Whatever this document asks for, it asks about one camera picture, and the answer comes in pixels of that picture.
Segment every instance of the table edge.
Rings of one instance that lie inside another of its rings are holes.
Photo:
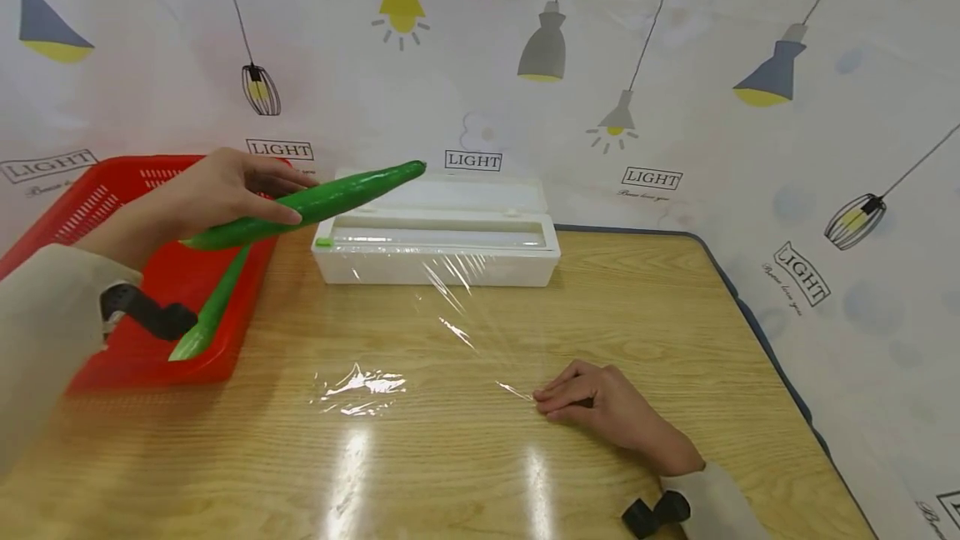
[[[840,482],[844,485],[844,488],[847,490],[847,495],[850,496],[853,501],[854,506],[857,506],[857,510],[860,511],[860,517],[863,518],[863,521],[867,524],[867,528],[870,528],[870,532],[875,538],[878,538],[877,530],[873,529],[873,526],[870,523],[870,520],[867,519],[866,514],[863,512],[863,508],[860,507],[860,502],[858,502],[857,497],[853,496],[853,492],[850,490],[850,485],[847,484],[847,479],[843,477],[842,473],[836,466],[836,463],[833,462],[833,456],[830,454],[829,446],[827,445],[827,440],[823,439],[820,432],[817,432],[816,427],[813,425],[813,413],[810,412],[810,408],[807,406],[807,403],[803,401],[803,397],[798,393],[797,389],[793,386],[793,383],[790,382],[790,378],[786,376],[786,372],[783,371],[781,364],[777,359],[773,347],[770,345],[770,340],[766,337],[766,334],[763,332],[763,327],[760,327],[760,323],[757,320],[756,315],[753,315],[753,310],[746,302],[740,299],[739,291],[737,286],[733,285],[733,281],[720,267],[720,263],[713,256],[713,251],[710,250],[710,247],[707,245],[703,238],[693,234],[693,232],[684,232],[684,231],[671,231],[671,230],[644,230],[637,228],[624,228],[624,227],[603,227],[603,226],[592,226],[592,225],[570,225],[557,223],[554,224],[554,229],[558,232],[587,232],[587,233],[604,233],[604,234],[632,234],[638,236],[676,236],[679,238],[689,238],[692,239],[695,243],[700,245],[700,248],[703,250],[703,253],[707,254],[710,264],[713,265],[713,268],[716,270],[717,275],[720,276],[720,280],[724,283],[724,287],[727,289],[727,292],[730,293],[733,302],[740,310],[740,314],[746,320],[747,325],[750,326],[753,336],[757,339],[757,342],[762,347],[764,354],[766,354],[767,359],[774,366],[774,369],[777,371],[777,375],[781,378],[781,383],[786,388],[786,391],[790,394],[790,398],[793,399],[794,405],[797,406],[797,409],[800,410],[800,414],[803,417],[803,420],[807,422],[807,426],[810,428],[810,432],[813,433],[813,437],[816,438],[817,443],[820,444],[820,448],[823,450],[823,453],[826,454],[827,460],[829,460],[830,465],[833,466],[833,471],[840,478]]]

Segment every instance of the cucumber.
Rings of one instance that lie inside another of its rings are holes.
[[[396,167],[379,169],[377,172],[358,173],[320,186],[278,198],[277,202],[301,213],[303,220],[297,225],[266,222],[255,217],[241,217],[236,222],[211,227],[207,231],[181,241],[197,250],[221,250],[243,244],[251,244],[284,232],[297,230],[306,225],[320,223],[323,219],[338,216],[380,198],[394,188],[419,178],[426,172],[423,161],[405,162]]]
[[[170,358],[167,358],[167,361],[186,361],[186,359],[194,358],[208,349],[217,333],[217,328],[220,327],[223,312],[227,311],[227,304],[230,302],[230,296],[233,295],[233,288],[238,285],[240,273],[243,272],[248,254],[250,254],[250,245],[244,246],[233,258],[233,261],[227,267],[227,271],[217,282],[217,286],[210,293],[207,301],[203,303],[200,312],[197,313],[197,325],[190,327],[190,331],[183,334],[183,337],[177,342],[174,352],[170,352]]]

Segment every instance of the sleeve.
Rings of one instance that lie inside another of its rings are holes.
[[[689,540],[769,540],[737,483],[719,465],[680,477],[663,477],[663,490],[680,493],[690,506],[681,523]]]
[[[103,349],[100,294],[141,279],[109,258],[50,244],[0,281],[0,479]]]

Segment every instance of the red basket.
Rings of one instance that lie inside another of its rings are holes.
[[[200,155],[116,157],[90,167],[0,260],[0,279],[50,243],[72,244],[110,213],[190,167]],[[162,388],[227,380],[257,302],[276,238],[254,244],[209,348],[189,361],[169,362],[174,342],[154,337],[130,317],[77,374],[68,393],[107,388]],[[162,305],[179,302],[195,313],[207,301],[239,248],[201,252],[170,242],[143,271],[144,292]]]

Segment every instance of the pendant lamp drawing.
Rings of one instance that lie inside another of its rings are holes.
[[[238,0],[233,0],[233,8],[236,9],[237,21],[240,22],[242,45],[246,47],[247,57],[250,58],[250,65],[242,66],[242,93],[247,97],[247,103],[250,103],[257,115],[277,116],[280,114],[280,93],[277,90],[277,84],[273,83],[273,78],[265,68],[253,61],[250,41],[247,40],[247,28],[244,26],[243,16],[240,15]]]
[[[613,107],[613,110],[607,113],[607,116],[602,119],[599,126],[587,130],[587,134],[600,134],[594,138],[590,147],[597,147],[602,143],[602,153],[604,154],[610,153],[611,143],[614,140],[617,140],[620,150],[623,150],[626,148],[623,140],[624,136],[639,138],[636,133],[631,131],[636,128],[633,126],[633,117],[630,115],[630,99],[633,98],[633,84],[637,81],[637,75],[640,73],[640,65],[643,64],[644,55],[646,55],[647,48],[650,46],[650,39],[654,35],[654,29],[657,27],[657,20],[659,19],[659,14],[661,14],[665,2],[666,0],[659,0],[657,10],[654,11],[654,20],[652,20],[650,29],[647,30],[647,36],[643,40],[643,48],[640,49],[640,58],[637,60],[637,67],[633,69],[630,87],[620,92],[620,99],[617,100],[617,106]],[[605,137],[602,131],[606,131],[606,141],[604,140]]]
[[[539,14],[541,27],[530,36],[517,75],[536,82],[558,82],[567,68],[567,41],[560,27],[567,16],[560,12],[560,0],[547,1]]]
[[[58,63],[80,62],[93,51],[45,0],[20,0],[20,42]]]
[[[389,21],[390,29],[387,29],[387,33],[383,35],[383,41],[386,43],[396,33],[397,42],[402,51],[404,37],[409,35],[410,39],[419,46],[421,40],[417,35],[417,29],[430,29],[426,23],[417,21],[418,18],[426,16],[419,0],[383,0],[380,2],[380,14],[387,17],[373,20],[371,26],[383,26]]]
[[[816,0],[800,23],[790,26],[774,45],[774,53],[757,70],[747,75],[733,92],[742,102],[753,107],[771,107],[793,100],[793,68],[798,55],[807,49],[803,36],[807,22],[822,0]]]
[[[921,157],[920,161],[916,161],[910,166],[883,194],[877,195],[868,192],[840,207],[833,218],[830,218],[827,229],[823,231],[823,236],[826,236],[830,243],[833,243],[840,250],[851,249],[859,244],[862,239],[870,236],[870,232],[877,228],[880,219],[883,219],[887,211],[887,204],[884,199],[889,197],[890,193],[901,185],[903,180],[908,178],[911,173],[914,173],[918,167],[923,165],[923,162],[927,161],[930,155],[933,155],[937,149],[942,147],[958,129],[960,129],[960,123],[954,125],[953,129],[948,131],[940,142],[934,144],[933,148],[930,148],[927,154]]]

